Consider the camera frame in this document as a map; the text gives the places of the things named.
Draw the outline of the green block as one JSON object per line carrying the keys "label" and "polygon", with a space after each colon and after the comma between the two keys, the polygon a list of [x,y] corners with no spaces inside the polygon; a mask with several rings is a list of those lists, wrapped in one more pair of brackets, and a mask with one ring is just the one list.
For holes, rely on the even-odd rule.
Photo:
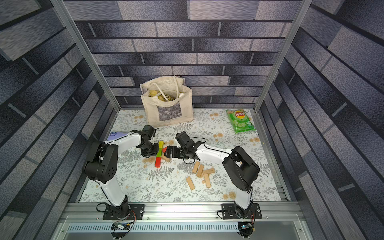
{"label": "green block", "polygon": [[159,148],[159,151],[157,152],[156,157],[160,158],[162,156],[162,154],[163,154],[162,148]]}

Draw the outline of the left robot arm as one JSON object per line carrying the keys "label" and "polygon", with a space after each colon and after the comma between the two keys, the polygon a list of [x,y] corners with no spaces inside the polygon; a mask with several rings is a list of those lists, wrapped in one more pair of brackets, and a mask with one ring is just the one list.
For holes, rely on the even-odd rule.
{"label": "left robot arm", "polygon": [[121,190],[116,177],[118,156],[123,152],[138,148],[145,158],[155,157],[159,144],[151,143],[156,129],[145,125],[142,130],[132,130],[128,134],[110,134],[105,142],[91,144],[83,172],[89,180],[96,182],[107,198],[105,213],[114,219],[125,219],[131,212],[129,199]]}

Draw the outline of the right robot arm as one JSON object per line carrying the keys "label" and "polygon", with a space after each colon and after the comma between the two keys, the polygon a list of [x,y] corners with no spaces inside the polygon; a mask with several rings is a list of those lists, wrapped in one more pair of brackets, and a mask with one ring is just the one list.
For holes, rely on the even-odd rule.
{"label": "right robot arm", "polygon": [[210,147],[206,143],[195,142],[186,132],[176,134],[179,146],[168,146],[163,153],[166,158],[222,164],[231,182],[237,187],[233,212],[240,219],[256,216],[253,207],[252,184],[258,178],[260,167],[240,146],[233,149]]}

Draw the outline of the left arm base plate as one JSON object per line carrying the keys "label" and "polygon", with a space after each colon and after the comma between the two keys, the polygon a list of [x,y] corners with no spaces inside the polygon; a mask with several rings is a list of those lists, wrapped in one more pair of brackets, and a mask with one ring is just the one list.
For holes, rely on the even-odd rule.
{"label": "left arm base plate", "polygon": [[101,212],[104,214],[103,220],[105,221],[142,220],[145,206],[144,204],[129,204],[120,208],[106,204],[106,209]]}

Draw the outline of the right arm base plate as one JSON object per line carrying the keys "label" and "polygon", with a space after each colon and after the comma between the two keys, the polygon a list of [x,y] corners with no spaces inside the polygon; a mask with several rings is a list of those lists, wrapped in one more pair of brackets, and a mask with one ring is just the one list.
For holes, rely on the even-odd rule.
{"label": "right arm base plate", "polygon": [[262,219],[262,212],[259,204],[250,204],[247,209],[242,209],[235,203],[221,204],[221,213],[224,220],[236,219]]}

